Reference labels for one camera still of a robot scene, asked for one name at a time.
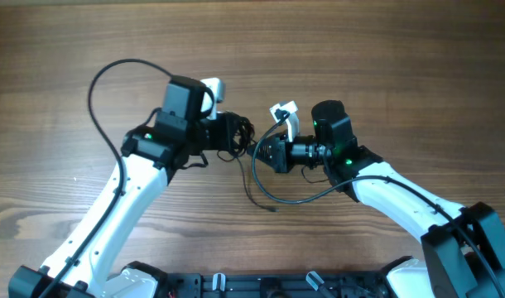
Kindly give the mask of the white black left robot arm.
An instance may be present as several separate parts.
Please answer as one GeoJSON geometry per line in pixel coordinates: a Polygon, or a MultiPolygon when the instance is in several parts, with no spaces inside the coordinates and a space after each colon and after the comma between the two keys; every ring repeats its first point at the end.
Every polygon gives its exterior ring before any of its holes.
{"type": "Polygon", "coordinates": [[[150,204],[191,156],[232,151],[238,116],[221,113],[221,79],[173,75],[164,103],[127,132],[118,163],[88,213],[37,270],[19,267],[10,297],[158,297],[167,274],[140,262],[111,277],[115,259],[150,204]]]}

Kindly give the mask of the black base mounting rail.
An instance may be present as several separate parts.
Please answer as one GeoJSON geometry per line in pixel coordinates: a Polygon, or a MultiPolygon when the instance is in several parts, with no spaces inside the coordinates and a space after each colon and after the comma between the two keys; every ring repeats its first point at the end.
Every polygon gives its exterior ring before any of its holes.
{"type": "Polygon", "coordinates": [[[380,272],[274,275],[171,273],[161,290],[165,298],[391,297],[380,272]]]}

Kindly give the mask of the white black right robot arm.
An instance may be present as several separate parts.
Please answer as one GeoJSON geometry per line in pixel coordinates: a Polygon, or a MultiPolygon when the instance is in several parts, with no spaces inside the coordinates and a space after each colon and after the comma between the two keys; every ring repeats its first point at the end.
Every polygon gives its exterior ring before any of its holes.
{"type": "Polygon", "coordinates": [[[386,282],[397,297],[505,297],[505,228],[483,202],[466,207],[432,194],[400,175],[379,155],[360,146],[338,100],[311,110],[314,134],[300,134],[293,102],[271,107],[274,125],[248,147],[253,162],[277,173],[293,166],[323,166],[333,191],[372,207],[405,229],[424,258],[392,265],[386,282]]]}

